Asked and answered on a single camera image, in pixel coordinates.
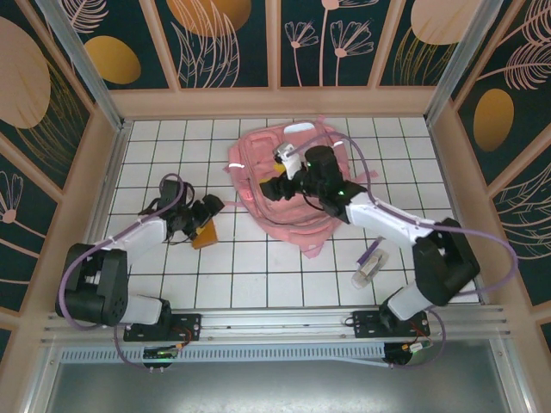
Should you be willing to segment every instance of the orange object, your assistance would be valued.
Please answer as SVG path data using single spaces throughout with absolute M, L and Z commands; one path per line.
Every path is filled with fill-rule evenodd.
M 205 226 L 197 230 L 197 233 L 199 235 L 191 243 L 191 246 L 194 248 L 194 250 L 205 248 L 209 245 L 214 245 L 218 243 L 216 228 L 214 227 L 214 222 L 211 219 L 207 222 Z

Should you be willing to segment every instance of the black cable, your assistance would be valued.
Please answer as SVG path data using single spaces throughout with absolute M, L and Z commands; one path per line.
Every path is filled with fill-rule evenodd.
M 172 243 L 170 240 L 169 240 L 169 245 L 172 246 L 172 245 L 179 245 L 181 243 L 187 243 L 189 241 L 189 237 L 187 237 L 186 239 L 184 239 L 183 241 L 178 241 L 177 243 Z
M 306 197 L 306 195 L 302 194 L 302 197 L 304 198 L 304 201 L 305 201 L 310 207 L 312 207 L 313 209 L 317 209 L 318 211 L 321 211 L 321 212 L 324 211 L 323 208 L 320 208 L 320 207 L 318 207 L 318 206 L 315 206 L 312 202 L 310 202 L 310 201 L 308 200 L 308 198 Z

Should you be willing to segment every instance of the white tile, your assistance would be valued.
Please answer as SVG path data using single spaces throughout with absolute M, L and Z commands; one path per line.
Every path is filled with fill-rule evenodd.
M 130 140 L 156 140 L 158 133 L 158 120 L 138 120 L 132 126 Z
M 467 283 L 466 286 L 464 286 L 461 289 L 461 293 L 464 293 L 466 291 L 473 291 L 475 288 L 476 288 L 476 285 L 474 284 L 474 281 L 471 280 Z M 479 301 L 478 294 L 473 293 L 462 297 L 454 297 L 449 302 L 452 304 L 460 304 L 460 303 L 465 304 L 465 303 L 479 303 L 480 301 Z
M 385 299 L 407 286 L 404 271 L 379 271 L 373 279 L 375 302 L 380 305 Z
M 208 165 L 208 186 L 209 187 L 224 187 L 232 186 L 232 178 L 224 168 L 227 162 L 211 162 Z
M 363 239 L 336 240 L 337 271 L 355 271 L 357 259 L 362 256 L 367 248 Z
M 128 293 L 158 299 L 161 295 L 162 275 L 131 275 L 128 278 Z
M 205 139 L 210 140 L 213 136 L 212 120 L 188 120 L 186 127 L 186 140 Z
M 229 308 L 232 299 L 232 275 L 199 275 L 195 308 Z
M 126 228 L 136 222 L 137 219 L 138 216 L 136 215 L 111 215 L 109 217 L 106 235 L 113 236 L 126 230 Z
M 181 141 L 158 141 L 153 162 L 180 162 L 182 146 Z
M 405 136 L 429 136 L 424 118 L 399 118 Z
M 384 250 L 388 254 L 388 261 L 382 269 L 404 269 L 400 248 L 396 243 L 384 239 L 377 248 Z
M 150 163 L 155 151 L 155 142 L 129 142 L 125 163 Z
M 186 120 L 163 120 L 158 130 L 158 140 L 183 140 Z
M 216 243 L 201 250 L 199 274 L 230 274 L 232 272 L 233 244 Z
M 415 281 L 415 271 L 414 270 L 406 270 L 406 278 L 407 283 L 412 284 Z
M 161 183 L 161 180 L 166 175 L 179 174 L 179 172 L 180 172 L 179 163 L 154 163 L 152 165 L 151 173 L 149 174 L 149 180 L 147 181 L 147 186 L 158 187 L 159 184 Z
M 158 243 L 148 249 L 132 264 L 131 274 L 164 274 L 166 260 L 166 243 Z
M 293 123 L 293 118 L 272 118 L 267 119 L 268 126 L 279 126 L 279 125 L 288 125 Z
M 194 250 L 191 243 L 169 245 L 166 254 L 165 274 L 197 274 L 199 267 L 199 250 Z
M 430 138 L 406 138 L 411 159 L 434 159 L 436 154 Z
M 284 242 L 268 243 L 268 272 L 300 272 L 300 249 Z
M 372 118 L 348 118 L 348 130 L 351 137 L 377 136 Z
M 354 142 L 360 147 L 362 155 L 365 159 L 381 159 L 381 153 L 379 152 L 379 144 L 376 138 L 359 139 L 355 138 Z M 352 157 L 354 159 L 361 159 L 356 151 L 352 151 Z
M 268 307 L 302 307 L 302 276 L 268 274 Z
M 265 241 L 266 232 L 249 213 L 238 213 L 235 217 L 236 241 Z
M 227 162 L 228 152 L 230 148 L 235 145 L 236 140 L 213 140 L 213 144 L 210 150 L 211 162 Z
M 410 160 L 383 160 L 385 177 L 388 183 L 415 182 Z
M 365 233 L 360 226 L 342 223 L 333 233 L 335 239 L 364 239 Z
M 265 306 L 266 274 L 234 274 L 232 308 Z
M 182 163 L 180 165 L 180 177 L 193 186 L 204 187 L 207 185 L 208 163 Z
M 385 170 L 382 168 L 382 161 L 369 159 L 367 161 L 367 164 L 369 168 L 369 174 L 371 177 L 371 183 L 385 183 L 386 182 Z M 367 183 L 368 180 L 365 177 L 362 161 L 354 161 L 354 168 L 356 169 L 356 176 L 360 176 L 363 174 L 363 178 L 360 181 L 355 181 L 355 182 L 361 183 L 361 184 Z
M 325 241 L 318 256 L 302 256 L 302 271 L 335 271 L 335 250 L 331 240 Z
M 404 263 L 405 269 L 415 269 L 415 264 L 413 264 L 413 249 L 411 248 L 400 248 L 399 250 L 402 254 L 402 261 Z
M 374 118 L 375 131 L 377 136 L 404 136 L 402 134 L 402 127 L 399 124 L 398 118 Z
M 240 136 L 246 133 L 256 131 L 257 129 L 264 129 L 266 127 L 266 119 L 242 119 Z
M 233 241 L 234 215 L 231 213 L 219 213 L 214 218 L 214 229 L 219 241 Z
M 357 289 L 352 285 L 351 279 L 353 272 L 338 273 L 338 293 L 341 298 L 341 305 L 373 305 L 375 297 L 373 288 L 368 284 L 362 289 Z
M 172 310 L 194 308 L 196 284 L 196 275 L 165 275 L 161 298 L 170 301 Z
M 346 124 L 346 118 L 325 118 L 324 123 L 332 126 L 337 132 L 348 135 L 348 125 Z
M 237 139 L 239 137 L 239 119 L 216 119 L 213 139 Z
M 265 273 L 266 243 L 235 243 L 234 273 Z
M 441 222 L 446 218 L 455 219 L 454 213 L 451 209 L 425 209 L 424 217 L 434 219 L 436 222 Z
M 419 183 L 423 209 L 449 209 L 448 193 L 443 183 Z
M 412 159 L 417 182 L 442 182 L 442 173 L 436 159 Z
M 354 157 L 358 158 L 358 153 L 356 152 L 356 149 L 352 149 L 352 146 L 350 146 L 350 142 L 344 142 L 344 149 L 346 150 L 346 156 L 349 160 L 353 159 Z
M 388 197 L 388 187 L 384 183 L 374 183 L 371 185 L 371 192 L 373 196 L 379 198 L 380 200 L 390 203 L 390 198 Z
M 210 140 L 186 140 L 183 144 L 182 162 L 208 162 Z
M 145 198 L 144 202 L 142 203 L 142 206 L 140 208 L 140 211 L 146 209 L 149 204 L 152 203 L 152 201 L 160 196 L 160 193 L 158 192 L 158 188 L 148 188 L 145 192 Z
M 335 273 L 304 273 L 304 305 L 338 305 Z
M 117 189 L 111 213 L 139 213 L 142 210 L 144 195 L 145 188 Z
M 378 138 L 383 159 L 407 159 L 406 142 L 404 138 Z
M 128 163 L 122 165 L 121 178 L 119 178 L 118 187 L 146 187 L 150 169 L 151 165 L 148 163 Z
M 414 183 L 388 184 L 390 203 L 400 209 L 416 209 L 421 207 L 419 194 Z

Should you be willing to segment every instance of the metal frame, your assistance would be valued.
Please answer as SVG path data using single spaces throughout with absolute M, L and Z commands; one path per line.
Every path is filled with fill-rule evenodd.
M 102 236 L 105 217 L 113 195 L 131 124 L 125 122 L 114 143 L 113 151 L 102 185 L 102 193 L 91 217 L 88 242 Z M 407 337 L 393 339 L 356 339 L 344 320 L 356 310 L 374 310 L 376 306 L 323 307 L 288 310 L 206 310 L 201 311 L 201 339 L 191 343 L 189 352 L 178 362 L 197 361 L 252 361 L 254 351 L 262 360 L 340 360 L 367 365 L 385 366 L 380 361 L 365 360 L 362 351 L 380 348 L 384 342 L 403 342 Z M 532 413 L 534 403 L 523 380 L 510 340 L 511 332 L 503 307 L 499 305 L 449 305 L 438 308 L 448 340 L 488 339 L 494 349 L 505 394 L 511 411 Z M 431 338 L 439 341 L 442 330 L 429 315 Z M 123 352 L 133 361 L 139 361 L 143 347 L 158 343 L 136 342 L 122 345 Z M 54 387 L 60 364 L 74 361 L 86 363 L 121 362 L 115 358 L 113 331 L 100 328 L 82 333 L 73 330 L 56 314 L 50 314 L 41 334 L 40 358 L 29 383 L 26 403 L 21 413 L 41 413 L 46 407 Z M 270 350 L 288 351 L 272 356 Z
M 35 0 L 35 2 L 57 36 L 59 43 L 71 56 L 72 63 L 77 68 L 86 86 L 88 86 L 88 90 L 96 99 L 97 104 L 105 113 L 109 123 L 114 129 L 121 129 L 122 116 L 113 99 L 111 99 L 105 82 L 97 73 L 90 56 L 84 50 L 83 42 L 73 30 L 69 19 L 67 19 L 61 2 L 53 2 L 52 0 Z
M 502 3 L 503 0 L 480 2 L 473 20 L 469 23 L 463 39 L 454 50 L 454 54 L 438 82 L 435 94 L 430 100 L 426 111 L 426 119 L 430 124 L 436 122 L 446 103 L 448 103 L 455 86 L 461 80 L 461 76 L 468 68 L 486 33 L 497 17 Z
M 332 307 L 293 310 L 223 310 L 202 311 L 200 344 L 269 344 L 320 342 L 402 342 L 409 337 L 356 339 L 352 327 L 344 320 L 357 310 L 375 310 L 365 307 Z M 498 305 L 449 305 L 438 309 L 449 340 L 491 339 L 508 336 L 511 332 L 503 308 Z M 429 315 L 432 337 L 439 340 L 442 331 L 435 318 Z M 48 317 L 42 334 L 47 346 L 111 345 L 110 328 L 83 334 L 70 327 L 63 318 Z M 153 342 L 125 343 L 126 347 L 158 345 Z

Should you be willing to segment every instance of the floral wallpaper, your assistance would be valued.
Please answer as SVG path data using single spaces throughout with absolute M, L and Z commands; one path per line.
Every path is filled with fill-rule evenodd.
M 14 2 L 0 38 L 0 135 L 63 188 L 90 112 Z
M 366 86 L 387 1 L 282 0 L 281 86 Z
M 21 309 L 56 207 L 0 155 L 0 311 Z
M 490 184 L 551 122 L 551 2 L 527 0 L 459 108 Z
M 551 300 L 551 146 L 493 198 L 532 305 Z

